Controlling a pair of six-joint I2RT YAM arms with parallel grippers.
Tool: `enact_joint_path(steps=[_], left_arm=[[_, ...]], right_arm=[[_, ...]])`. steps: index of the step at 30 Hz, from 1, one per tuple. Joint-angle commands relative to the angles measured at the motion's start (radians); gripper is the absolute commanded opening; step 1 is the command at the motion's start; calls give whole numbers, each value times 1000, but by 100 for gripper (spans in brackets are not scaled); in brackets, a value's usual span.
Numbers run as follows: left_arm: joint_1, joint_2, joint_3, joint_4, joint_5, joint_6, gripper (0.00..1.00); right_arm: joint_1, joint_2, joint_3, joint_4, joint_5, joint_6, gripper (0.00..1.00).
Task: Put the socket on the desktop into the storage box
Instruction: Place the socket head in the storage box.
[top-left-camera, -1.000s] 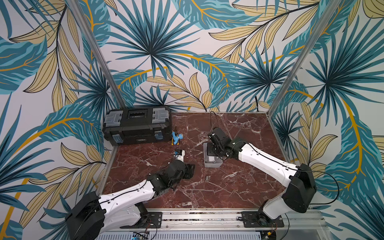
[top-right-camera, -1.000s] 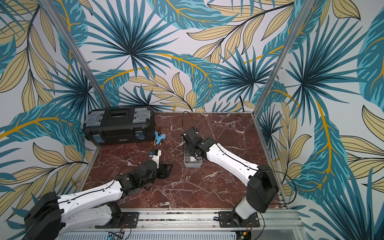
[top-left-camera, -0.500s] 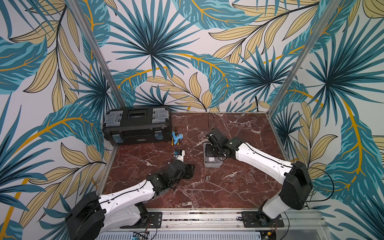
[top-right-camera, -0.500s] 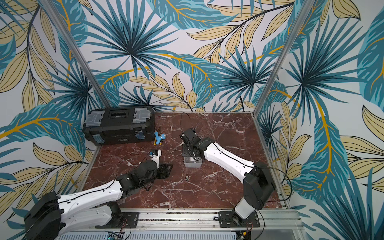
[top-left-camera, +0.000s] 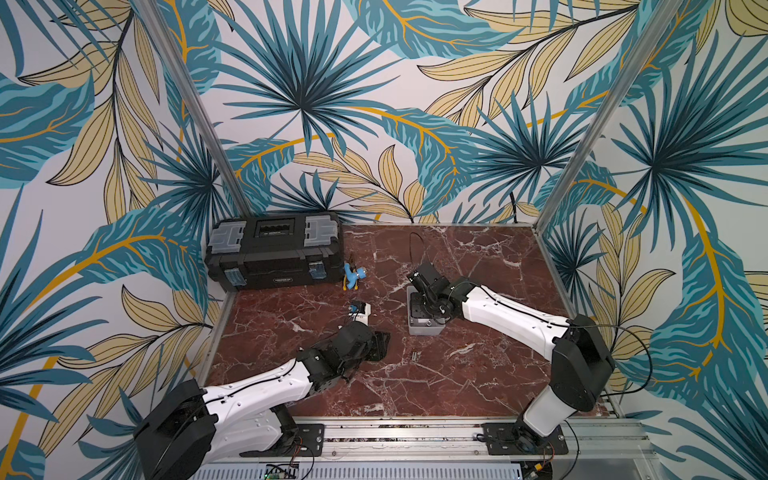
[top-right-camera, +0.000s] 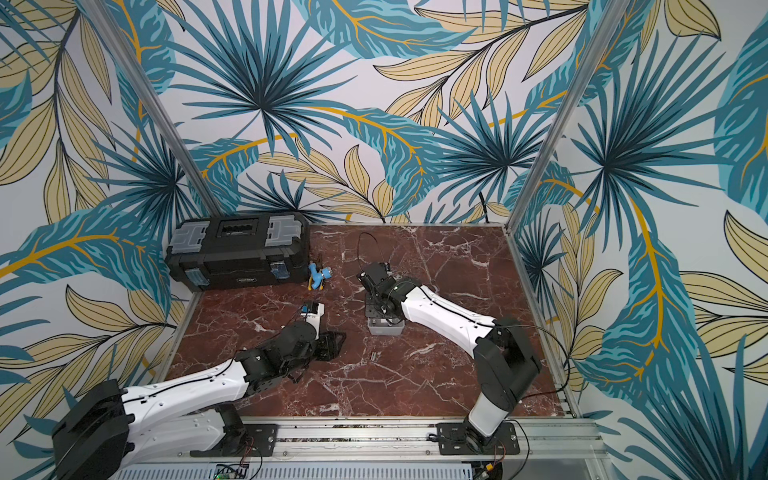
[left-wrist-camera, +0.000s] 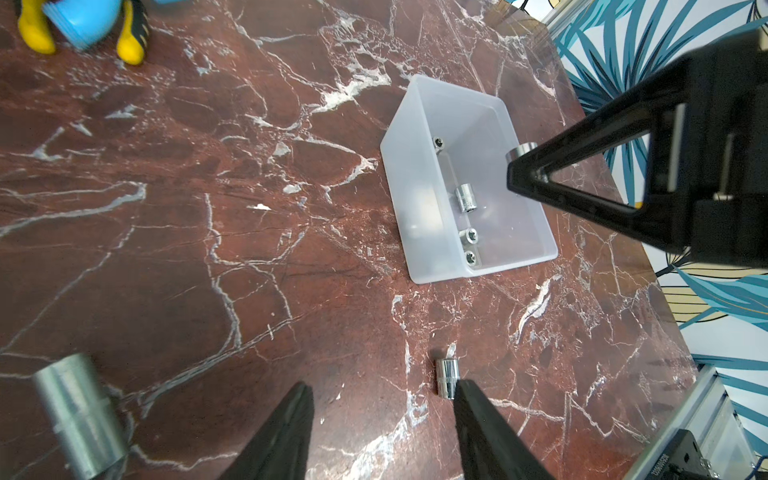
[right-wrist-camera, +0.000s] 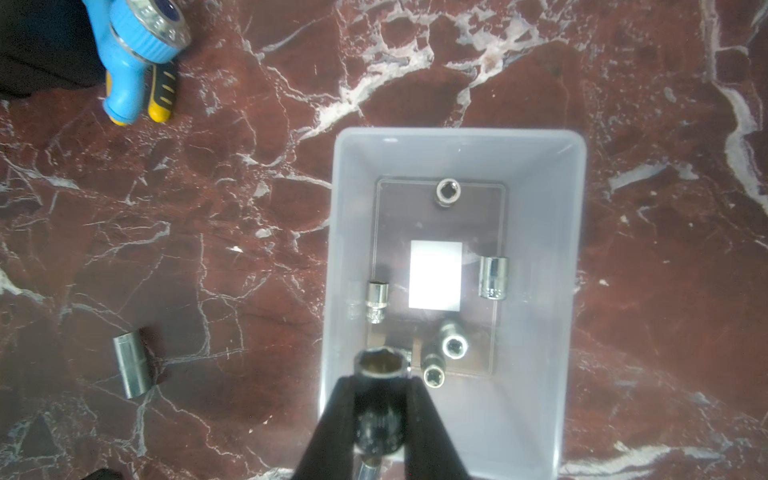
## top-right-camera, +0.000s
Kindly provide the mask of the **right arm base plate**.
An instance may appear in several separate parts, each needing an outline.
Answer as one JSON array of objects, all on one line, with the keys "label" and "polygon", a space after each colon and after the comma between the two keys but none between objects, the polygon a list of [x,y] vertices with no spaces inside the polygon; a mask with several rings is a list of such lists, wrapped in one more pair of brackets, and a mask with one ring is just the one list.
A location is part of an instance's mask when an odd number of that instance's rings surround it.
[{"label": "right arm base plate", "polygon": [[521,448],[514,425],[503,422],[491,436],[485,437],[467,422],[442,422],[432,438],[441,455],[517,455]]}]

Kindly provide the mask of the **grey plastic storage box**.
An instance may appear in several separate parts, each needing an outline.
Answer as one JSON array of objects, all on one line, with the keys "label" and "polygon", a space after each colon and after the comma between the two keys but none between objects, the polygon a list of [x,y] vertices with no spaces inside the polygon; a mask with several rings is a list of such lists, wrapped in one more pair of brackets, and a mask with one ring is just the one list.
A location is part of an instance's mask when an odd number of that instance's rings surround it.
[{"label": "grey plastic storage box", "polygon": [[405,328],[405,320],[387,306],[381,306],[372,297],[366,298],[366,322],[371,335],[399,336]]}]

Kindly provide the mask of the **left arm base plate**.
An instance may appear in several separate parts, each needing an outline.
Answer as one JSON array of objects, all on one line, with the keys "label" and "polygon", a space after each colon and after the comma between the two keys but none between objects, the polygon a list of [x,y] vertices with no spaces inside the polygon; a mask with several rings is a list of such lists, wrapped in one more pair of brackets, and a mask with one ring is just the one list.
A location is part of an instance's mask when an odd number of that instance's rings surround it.
[{"label": "left arm base plate", "polygon": [[277,439],[277,424],[244,424],[236,427],[212,448],[196,452],[197,457],[224,458],[262,456],[271,457]]}]

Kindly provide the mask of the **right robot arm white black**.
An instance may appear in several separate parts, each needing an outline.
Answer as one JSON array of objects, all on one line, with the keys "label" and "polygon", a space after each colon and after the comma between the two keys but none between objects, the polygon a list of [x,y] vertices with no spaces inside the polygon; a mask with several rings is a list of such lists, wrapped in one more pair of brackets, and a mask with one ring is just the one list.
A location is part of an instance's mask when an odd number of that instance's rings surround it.
[{"label": "right robot arm white black", "polygon": [[386,263],[367,265],[357,279],[381,314],[422,325],[471,356],[480,394],[463,421],[465,442],[489,445],[542,370],[524,325],[461,307],[417,279],[395,277]]}]

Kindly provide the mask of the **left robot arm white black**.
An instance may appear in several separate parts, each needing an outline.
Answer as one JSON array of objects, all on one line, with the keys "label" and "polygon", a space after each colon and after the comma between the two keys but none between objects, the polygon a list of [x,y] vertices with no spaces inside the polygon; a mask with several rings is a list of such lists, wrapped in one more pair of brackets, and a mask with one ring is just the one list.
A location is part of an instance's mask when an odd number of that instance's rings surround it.
[{"label": "left robot arm white black", "polygon": [[59,479],[108,479],[133,463],[172,453],[237,456],[251,447],[233,404],[329,362],[346,335],[295,322],[222,364],[130,388],[107,380],[88,391],[52,431]]}]

